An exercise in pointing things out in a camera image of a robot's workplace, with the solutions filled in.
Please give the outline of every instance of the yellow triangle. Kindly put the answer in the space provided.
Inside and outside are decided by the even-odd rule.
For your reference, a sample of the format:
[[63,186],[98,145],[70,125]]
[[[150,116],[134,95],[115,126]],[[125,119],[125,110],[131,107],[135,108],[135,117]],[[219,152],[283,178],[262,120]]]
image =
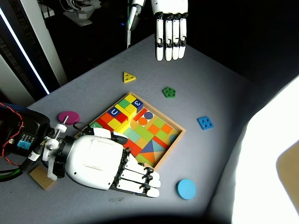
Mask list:
[[133,75],[127,73],[127,72],[123,73],[123,82],[124,83],[128,83],[128,82],[134,81],[136,79],[137,79],[136,76],[133,76]]

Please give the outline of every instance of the brown cardboard piece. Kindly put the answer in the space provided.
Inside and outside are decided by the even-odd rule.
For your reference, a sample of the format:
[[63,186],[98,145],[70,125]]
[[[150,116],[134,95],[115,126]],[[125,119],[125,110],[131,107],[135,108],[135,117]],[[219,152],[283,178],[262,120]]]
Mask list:
[[276,168],[280,181],[299,214],[299,141],[279,156]]
[[41,166],[37,166],[29,175],[44,189],[49,190],[56,181],[47,177],[47,171]]

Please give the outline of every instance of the tabletop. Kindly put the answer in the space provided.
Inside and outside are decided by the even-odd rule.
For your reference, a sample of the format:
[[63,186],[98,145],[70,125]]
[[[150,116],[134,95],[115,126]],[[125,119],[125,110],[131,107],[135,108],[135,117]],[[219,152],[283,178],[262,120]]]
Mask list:
[[[124,84],[125,71],[137,80]],[[230,130],[238,97],[248,84],[190,46],[183,59],[158,62],[154,36],[149,36],[28,108],[48,116],[54,126],[63,111],[75,111],[82,122],[90,122],[130,91],[145,99],[186,129],[158,171],[160,197],[90,189],[68,177],[45,191],[25,174],[1,184],[1,201],[5,202],[0,210],[1,222],[82,224],[138,215],[200,216],[233,149]],[[166,98],[162,93],[165,87],[175,89],[176,97]],[[209,116],[213,128],[200,128],[197,119],[204,116]],[[76,133],[71,126],[66,132]],[[1,162],[0,168],[7,167]],[[196,185],[197,194],[192,200],[183,200],[176,193],[176,184],[182,179]]]

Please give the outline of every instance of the white robotic hand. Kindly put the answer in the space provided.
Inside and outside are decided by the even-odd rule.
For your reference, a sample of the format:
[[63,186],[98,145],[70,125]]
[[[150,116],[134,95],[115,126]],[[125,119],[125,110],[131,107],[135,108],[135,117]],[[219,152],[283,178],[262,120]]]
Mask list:
[[[145,0],[132,1],[128,30],[133,30],[136,27],[139,21],[138,15],[144,3]],[[162,61],[164,49],[166,61],[170,61],[172,58],[174,60],[183,58],[187,37],[186,18],[188,16],[188,0],[151,0],[151,4],[153,13],[157,18],[157,60]]]
[[138,164],[132,154],[123,149],[122,145],[128,141],[126,136],[91,127],[86,128],[84,134],[77,140],[67,136],[56,149],[52,147],[49,151],[45,147],[43,160],[49,161],[49,178],[57,179],[55,170],[63,165],[73,181],[90,188],[159,196],[160,175]]

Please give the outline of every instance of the led light strip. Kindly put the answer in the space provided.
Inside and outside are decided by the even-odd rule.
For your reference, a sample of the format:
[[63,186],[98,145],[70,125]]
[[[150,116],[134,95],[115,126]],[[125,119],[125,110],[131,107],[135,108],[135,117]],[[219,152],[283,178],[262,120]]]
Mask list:
[[40,77],[39,74],[37,73],[37,71],[36,71],[35,67],[33,66],[32,62],[30,61],[30,59],[29,59],[28,55],[26,54],[24,48],[22,47],[22,45],[21,45],[21,43],[20,43],[18,37],[17,37],[16,34],[14,33],[14,30],[12,29],[12,27],[10,26],[10,24],[9,24],[9,22],[8,22],[8,20],[7,20],[7,18],[6,18],[6,16],[4,15],[4,13],[3,13],[1,7],[0,7],[0,15],[1,15],[3,21],[5,22],[7,28],[9,29],[11,35],[13,36],[15,42],[17,43],[18,47],[20,48],[21,52],[23,53],[24,57],[26,58],[28,64],[29,64],[30,67],[31,67],[31,69],[33,70],[34,74],[36,75],[38,81],[41,83],[41,85],[43,86],[43,89],[44,89],[44,90],[46,91],[46,93],[49,95],[50,93],[49,93],[47,87],[46,87],[45,84],[43,83],[41,77]]

